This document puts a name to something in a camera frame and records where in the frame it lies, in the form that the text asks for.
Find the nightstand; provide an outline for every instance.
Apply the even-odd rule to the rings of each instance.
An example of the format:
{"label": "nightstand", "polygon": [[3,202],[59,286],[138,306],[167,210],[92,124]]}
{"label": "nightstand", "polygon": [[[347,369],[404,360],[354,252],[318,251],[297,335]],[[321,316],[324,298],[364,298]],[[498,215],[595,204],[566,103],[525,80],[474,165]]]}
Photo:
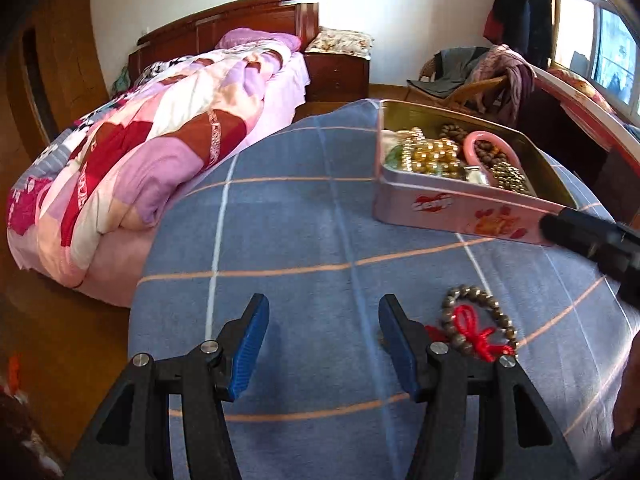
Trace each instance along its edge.
{"label": "nightstand", "polygon": [[305,54],[311,83],[306,101],[357,101],[369,96],[369,60],[346,54]]}

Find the blue plaid tablecloth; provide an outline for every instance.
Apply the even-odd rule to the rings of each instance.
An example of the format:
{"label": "blue plaid tablecloth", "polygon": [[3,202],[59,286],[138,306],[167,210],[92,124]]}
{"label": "blue plaid tablecloth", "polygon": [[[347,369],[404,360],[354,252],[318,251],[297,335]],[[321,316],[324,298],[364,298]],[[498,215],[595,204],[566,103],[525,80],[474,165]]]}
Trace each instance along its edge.
{"label": "blue plaid tablecloth", "polygon": [[[585,476],[607,460],[611,410],[639,314],[589,262],[556,248],[383,224],[371,214],[378,103],[309,117],[226,161],[169,210],[130,315],[129,354],[184,354],[254,292],[271,318],[244,395],[225,405],[245,480],[395,479],[424,407],[378,342],[378,301],[435,323],[446,290],[490,290],[523,338],[520,362]],[[609,218],[552,161],[580,208]],[[188,478],[171,398],[177,480]],[[469,420],[477,403],[469,402]],[[468,449],[474,439],[469,422]],[[468,478],[473,453],[461,462]]]}

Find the pink bangle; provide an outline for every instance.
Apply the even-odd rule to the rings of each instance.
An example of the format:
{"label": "pink bangle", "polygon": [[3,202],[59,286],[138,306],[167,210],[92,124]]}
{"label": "pink bangle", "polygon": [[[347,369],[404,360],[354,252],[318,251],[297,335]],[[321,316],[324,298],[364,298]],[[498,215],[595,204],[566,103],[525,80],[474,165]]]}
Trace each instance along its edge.
{"label": "pink bangle", "polygon": [[479,166],[482,172],[489,179],[489,182],[495,184],[495,179],[491,171],[488,171],[487,168],[485,168],[484,164],[480,162],[480,159],[476,155],[476,142],[478,140],[486,140],[487,142],[492,143],[492,145],[496,146],[507,156],[507,161],[509,164],[518,168],[524,174],[522,165],[520,164],[520,160],[518,159],[516,152],[513,151],[510,145],[508,145],[504,140],[502,140],[495,134],[478,130],[477,132],[471,132],[470,134],[468,134],[468,136],[465,137],[465,142],[462,146],[462,149],[468,165]]}

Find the chair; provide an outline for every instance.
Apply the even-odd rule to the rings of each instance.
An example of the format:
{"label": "chair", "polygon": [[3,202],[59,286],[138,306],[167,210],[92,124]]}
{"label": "chair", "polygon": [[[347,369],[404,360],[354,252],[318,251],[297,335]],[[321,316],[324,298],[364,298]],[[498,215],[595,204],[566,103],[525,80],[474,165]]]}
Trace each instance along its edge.
{"label": "chair", "polygon": [[[466,83],[456,88],[448,97],[440,98],[429,94],[427,91],[420,88],[419,85],[421,78],[431,78],[435,71],[435,58],[432,58],[428,60],[420,70],[418,81],[407,80],[404,100],[407,101],[409,95],[413,94],[414,98],[421,104],[437,106],[439,108],[448,108],[449,110],[496,122],[495,113],[497,110],[494,106],[494,100],[498,95],[500,95],[502,90],[508,86],[509,79],[507,76],[503,75],[475,83]],[[479,93],[485,94],[488,97],[485,101],[485,104],[488,104],[487,111],[484,114],[465,106],[469,99]]]}

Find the person's arm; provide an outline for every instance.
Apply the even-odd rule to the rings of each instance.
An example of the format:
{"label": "person's arm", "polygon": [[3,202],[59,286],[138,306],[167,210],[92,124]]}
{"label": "person's arm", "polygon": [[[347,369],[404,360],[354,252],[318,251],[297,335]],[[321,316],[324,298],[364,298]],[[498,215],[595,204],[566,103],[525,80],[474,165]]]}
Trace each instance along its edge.
{"label": "person's arm", "polygon": [[629,361],[622,374],[622,385],[613,407],[614,437],[627,433],[640,421],[640,332],[629,352]]}

